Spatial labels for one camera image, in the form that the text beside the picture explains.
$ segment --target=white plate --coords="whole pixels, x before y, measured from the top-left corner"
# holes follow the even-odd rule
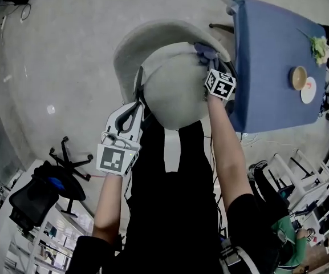
[[[301,89],[301,100],[303,103],[311,103],[316,94],[316,82],[312,77],[306,79],[306,84]]]

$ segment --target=black t-shirt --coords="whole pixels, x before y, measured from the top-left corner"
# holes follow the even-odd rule
[[[196,220],[195,224],[188,224],[188,221],[184,224],[192,217],[188,214],[202,209],[200,204],[196,204],[194,210],[186,213],[184,208],[189,206],[190,202],[186,204],[182,198],[181,203],[177,201],[178,198],[165,200],[163,208],[166,208],[166,211],[163,214],[158,210],[153,211],[151,216],[135,215],[135,212],[132,212],[127,236],[131,242],[127,242],[125,249],[117,256],[113,246],[106,241],[81,236],[78,238],[67,274],[96,274],[101,267],[102,273],[222,273],[218,262],[220,240],[215,237],[217,229],[212,225],[208,226],[212,223],[212,220],[209,220],[213,213],[212,204],[202,204],[205,206],[203,212],[209,211],[208,216],[201,214],[201,220]],[[278,251],[273,242],[272,230],[263,223],[254,196],[246,194],[235,199],[229,207],[227,217],[232,244],[245,250],[261,274],[273,273]],[[147,227],[145,222],[149,219],[155,219],[156,226]]]

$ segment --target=blue tablecloth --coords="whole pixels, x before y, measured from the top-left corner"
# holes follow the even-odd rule
[[[326,65],[312,56],[310,37],[325,35],[324,28],[286,9],[256,0],[233,0],[236,39],[235,67],[239,76],[234,112],[238,132],[255,133],[313,123],[324,92]],[[309,104],[292,88],[289,72],[303,66],[316,81]]]

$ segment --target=bowl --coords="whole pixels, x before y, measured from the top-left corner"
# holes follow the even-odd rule
[[[302,66],[297,66],[290,71],[290,82],[294,89],[301,90],[306,84],[307,73]]]

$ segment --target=concrete floor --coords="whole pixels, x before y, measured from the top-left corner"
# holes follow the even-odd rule
[[[329,25],[329,0],[263,1]],[[21,11],[17,10],[7,19],[3,42],[0,34],[0,115],[26,167],[33,155],[49,159],[50,147],[59,148],[66,135],[73,160],[96,154],[107,117],[122,101],[112,64],[113,52],[134,27],[153,19],[182,19],[212,33],[225,46],[233,46],[231,36],[208,29],[211,22],[232,22],[219,0],[30,2],[30,17],[21,23]],[[0,21],[3,12],[13,8],[1,8]],[[8,75],[12,75],[11,79],[4,80]],[[54,106],[54,113],[48,112],[48,106]],[[204,130],[209,136],[206,119]],[[247,144],[254,137],[253,144]],[[175,170],[180,153],[178,135],[170,132],[166,139],[171,143],[166,147],[170,152],[166,154],[166,164]],[[321,119],[308,126],[248,135],[243,146],[248,164],[269,160],[276,152],[288,158],[296,147],[317,164],[329,147],[329,124]],[[86,173],[100,175],[95,162],[83,168]],[[103,179],[79,181],[87,195],[84,203],[94,212]],[[127,216],[123,205],[123,219],[127,220]]]

